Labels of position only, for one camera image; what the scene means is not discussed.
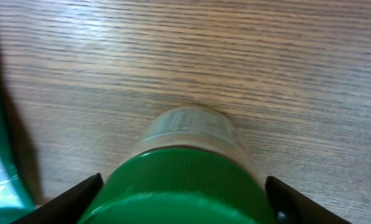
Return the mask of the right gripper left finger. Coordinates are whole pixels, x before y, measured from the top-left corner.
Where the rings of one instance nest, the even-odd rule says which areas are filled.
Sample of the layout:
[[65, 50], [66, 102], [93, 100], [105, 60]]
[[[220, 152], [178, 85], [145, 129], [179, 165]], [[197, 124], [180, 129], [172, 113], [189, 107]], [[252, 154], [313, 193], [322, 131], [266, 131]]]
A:
[[76, 223], [103, 185], [100, 173], [92, 175], [12, 224]]

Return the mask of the green lid stock jar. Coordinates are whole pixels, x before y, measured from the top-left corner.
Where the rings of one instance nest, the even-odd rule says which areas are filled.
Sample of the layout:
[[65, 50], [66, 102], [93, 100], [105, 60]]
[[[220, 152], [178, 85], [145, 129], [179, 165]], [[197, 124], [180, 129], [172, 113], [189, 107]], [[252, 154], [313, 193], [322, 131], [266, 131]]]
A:
[[81, 223], [275, 223], [229, 119], [185, 106], [158, 116]]

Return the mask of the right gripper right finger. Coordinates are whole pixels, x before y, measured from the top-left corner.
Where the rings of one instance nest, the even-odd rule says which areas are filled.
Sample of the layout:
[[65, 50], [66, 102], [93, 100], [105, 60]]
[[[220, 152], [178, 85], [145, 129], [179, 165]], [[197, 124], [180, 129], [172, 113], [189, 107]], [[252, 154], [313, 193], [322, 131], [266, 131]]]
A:
[[274, 176], [268, 176], [265, 190], [277, 223], [350, 224]]

